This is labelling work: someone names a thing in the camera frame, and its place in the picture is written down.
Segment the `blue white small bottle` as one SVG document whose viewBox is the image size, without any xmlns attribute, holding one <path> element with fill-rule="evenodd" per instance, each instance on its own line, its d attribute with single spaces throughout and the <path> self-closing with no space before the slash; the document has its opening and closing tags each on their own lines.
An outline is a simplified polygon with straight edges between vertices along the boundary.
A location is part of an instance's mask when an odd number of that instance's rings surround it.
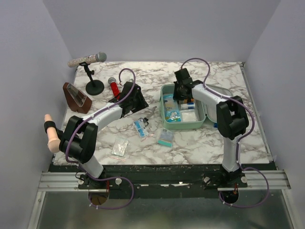
<svg viewBox="0 0 305 229">
<path fill-rule="evenodd" d="M 195 103 L 185 103 L 185 104 L 179 104 L 180 110 L 188 110 L 188 109 L 195 109 L 196 104 Z"/>
</svg>

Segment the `metal scissors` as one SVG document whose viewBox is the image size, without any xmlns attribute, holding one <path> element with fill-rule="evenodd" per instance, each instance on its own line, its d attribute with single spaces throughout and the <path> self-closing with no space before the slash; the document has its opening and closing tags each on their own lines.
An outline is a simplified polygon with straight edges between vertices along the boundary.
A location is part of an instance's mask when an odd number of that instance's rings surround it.
<svg viewBox="0 0 305 229">
<path fill-rule="evenodd" d="M 147 119 L 150 119 L 150 118 L 153 116 L 153 114 L 154 114 L 156 108 L 157 108 L 157 106 L 154 106 L 154 107 L 152 108 L 151 112 L 147 115 Z"/>
</svg>

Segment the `blue plaster packet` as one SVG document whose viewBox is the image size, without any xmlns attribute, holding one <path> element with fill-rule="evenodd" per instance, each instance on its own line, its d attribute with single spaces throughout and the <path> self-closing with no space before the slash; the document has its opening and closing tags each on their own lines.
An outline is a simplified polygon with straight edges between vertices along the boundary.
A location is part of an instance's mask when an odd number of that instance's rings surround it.
<svg viewBox="0 0 305 229">
<path fill-rule="evenodd" d="M 139 138 L 145 138 L 149 135 L 149 132 L 147 130 L 148 121 L 145 118 L 140 118 L 134 121 L 133 126 L 135 127 Z"/>
</svg>

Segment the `white gauze pad packet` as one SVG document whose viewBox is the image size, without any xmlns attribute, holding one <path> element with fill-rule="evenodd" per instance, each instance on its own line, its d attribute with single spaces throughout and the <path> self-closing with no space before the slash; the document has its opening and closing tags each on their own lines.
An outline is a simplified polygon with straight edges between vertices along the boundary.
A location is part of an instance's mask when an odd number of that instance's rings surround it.
<svg viewBox="0 0 305 229">
<path fill-rule="evenodd" d="M 182 119 L 182 122 L 197 122 L 198 121 L 197 113 L 194 109 L 182 110 L 181 119 Z"/>
</svg>

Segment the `blue cotton swab packet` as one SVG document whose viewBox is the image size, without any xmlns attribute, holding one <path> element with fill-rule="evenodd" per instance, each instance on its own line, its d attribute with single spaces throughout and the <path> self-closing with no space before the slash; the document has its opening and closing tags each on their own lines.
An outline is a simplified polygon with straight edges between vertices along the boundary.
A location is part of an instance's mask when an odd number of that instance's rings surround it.
<svg viewBox="0 0 305 229">
<path fill-rule="evenodd" d="M 176 100 L 173 99 L 173 94 L 164 94 L 164 118 L 167 122 L 181 122 L 181 114 Z"/>
</svg>

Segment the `mint green medicine case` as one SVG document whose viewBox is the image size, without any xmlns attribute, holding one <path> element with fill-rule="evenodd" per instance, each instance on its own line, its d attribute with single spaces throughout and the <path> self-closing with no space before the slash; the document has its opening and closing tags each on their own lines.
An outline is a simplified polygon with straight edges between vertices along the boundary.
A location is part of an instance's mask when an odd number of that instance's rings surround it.
<svg viewBox="0 0 305 229">
<path fill-rule="evenodd" d="M 169 130 L 198 129 L 207 120 L 216 124 L 216 105 L 233 96 L 228 89 L 202 84 L 192 88 L 195 98 L 190 101 L 180 103 L 173 99 L 173 94 L 173 84 L 161 88 L 159 110 L 163 127 Z"/>
</svg>

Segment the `teal bandage packet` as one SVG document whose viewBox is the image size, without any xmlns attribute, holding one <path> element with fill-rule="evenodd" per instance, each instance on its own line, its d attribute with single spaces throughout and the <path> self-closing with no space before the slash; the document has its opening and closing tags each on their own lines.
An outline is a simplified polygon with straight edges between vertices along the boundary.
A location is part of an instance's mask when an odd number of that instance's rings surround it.
<svg viewBox="0 0 305 229">
<path fill-rule="evenodd" d="M 173 146 L 174 133 L 165 128 L 162 129 L 157 143 L 163 146 L 172 147 Z"/>
</svg>

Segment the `clear zip bag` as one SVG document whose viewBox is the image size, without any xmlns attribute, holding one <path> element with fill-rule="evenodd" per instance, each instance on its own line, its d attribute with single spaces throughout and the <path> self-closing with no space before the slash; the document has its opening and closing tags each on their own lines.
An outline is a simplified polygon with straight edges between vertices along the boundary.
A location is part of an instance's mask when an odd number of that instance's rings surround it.
<svg viewBox="0 0 305 229">
<path fill-rule="evenodd" d="M 112 156 L 118 160 L 125 161 L 125 153 L 128 145 L 129 141 L 127 139 L 117 138 L 112 149 Z"/>
</svg>

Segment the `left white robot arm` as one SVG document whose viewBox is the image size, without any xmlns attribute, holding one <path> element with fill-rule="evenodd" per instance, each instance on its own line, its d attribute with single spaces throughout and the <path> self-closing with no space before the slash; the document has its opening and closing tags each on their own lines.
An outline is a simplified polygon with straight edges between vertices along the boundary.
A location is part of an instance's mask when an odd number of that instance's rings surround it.
<svg viewBox="0 0 305 229">
<path fill-rule="evenodd" d="M 64 132 L 59 133 L 59 150 L 90 174 L 89 183 L 94 188 L 102 188 L 106 181 L 104 168 L 94 156 L 98 133 L 113 121 L 147 107 L 141 87 L 126 82 L 119 97 L 111 99 L 102 109 L 84 117 L 74 115 L 68 120 Z"/>
</svg>

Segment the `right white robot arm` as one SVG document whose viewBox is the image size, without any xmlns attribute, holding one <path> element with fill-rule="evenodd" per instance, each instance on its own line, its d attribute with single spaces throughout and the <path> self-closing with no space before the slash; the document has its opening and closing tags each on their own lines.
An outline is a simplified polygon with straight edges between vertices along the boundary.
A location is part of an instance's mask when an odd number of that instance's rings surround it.
<svg viewBox="0 0 305 229">
<path fill-rule="evenodd" d="M 220 183 L 230 187 L 236 182 L 234 171 L 240 168 L 239 138 L 245 134 L 249 120 L 241 97 L 229 97 L 209 88 L 200 80 L 194 81 L 187 69 L 174 73 L 173 98 L 178 101 L 194 99 L 207 105 L 216 112 L 217 129 L 224 138 L 224 158 L 222 167 L 225 172 L 219 175 Z"/>
</svg>

